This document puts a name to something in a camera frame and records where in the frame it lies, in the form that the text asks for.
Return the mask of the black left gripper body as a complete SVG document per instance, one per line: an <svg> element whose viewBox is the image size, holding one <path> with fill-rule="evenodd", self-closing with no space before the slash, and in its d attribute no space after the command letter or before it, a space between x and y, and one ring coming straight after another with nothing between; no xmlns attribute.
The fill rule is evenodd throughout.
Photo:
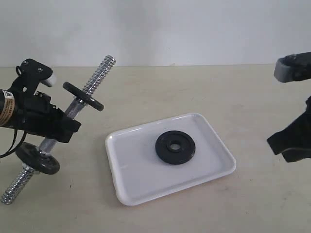
<svg viewBox="0 0 311 233"><path fill-rule="evenodd" d="M19 93L17 110L14 113L14 126L29 134L38 136L60 136L63 112L51 104L51 97L42 92L26 96Z"/></svg>

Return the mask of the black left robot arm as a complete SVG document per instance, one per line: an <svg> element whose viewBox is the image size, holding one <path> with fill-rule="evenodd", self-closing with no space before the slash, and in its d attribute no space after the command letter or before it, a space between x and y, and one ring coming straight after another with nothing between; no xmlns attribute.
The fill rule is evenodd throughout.
<svg viewBox="0 0 311 233"><path fill-rule="evenodd" d="M41 92L26 97L23 92L1 90L0 126L68 143L81 123L50 101L51 97Z"/></svg>

